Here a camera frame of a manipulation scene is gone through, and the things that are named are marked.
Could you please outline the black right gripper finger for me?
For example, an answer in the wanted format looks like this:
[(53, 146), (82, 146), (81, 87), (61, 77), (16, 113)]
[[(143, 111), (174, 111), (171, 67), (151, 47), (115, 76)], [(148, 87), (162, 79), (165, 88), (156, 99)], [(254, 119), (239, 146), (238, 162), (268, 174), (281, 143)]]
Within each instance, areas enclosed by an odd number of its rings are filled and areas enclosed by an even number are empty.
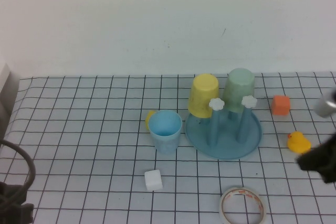
[(336, 180), (335, 168), (333, 167), (322, 167), (319, 169), (319, 174), (326, 184), (334, 183)]
[(302, 170), (335, 171), (335, 134), (326, 142), (297, 158)]

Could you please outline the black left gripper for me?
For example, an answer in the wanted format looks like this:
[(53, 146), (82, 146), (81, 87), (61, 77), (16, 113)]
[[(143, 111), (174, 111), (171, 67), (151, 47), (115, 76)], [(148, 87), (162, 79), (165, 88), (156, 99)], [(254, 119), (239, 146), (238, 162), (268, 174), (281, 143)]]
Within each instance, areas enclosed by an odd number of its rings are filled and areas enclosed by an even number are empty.
[(34, 205), (31, 203), (26, 203), (15, 207), (15, 222), (18, 224), (29, 224), (33, 223), (34, 217)]

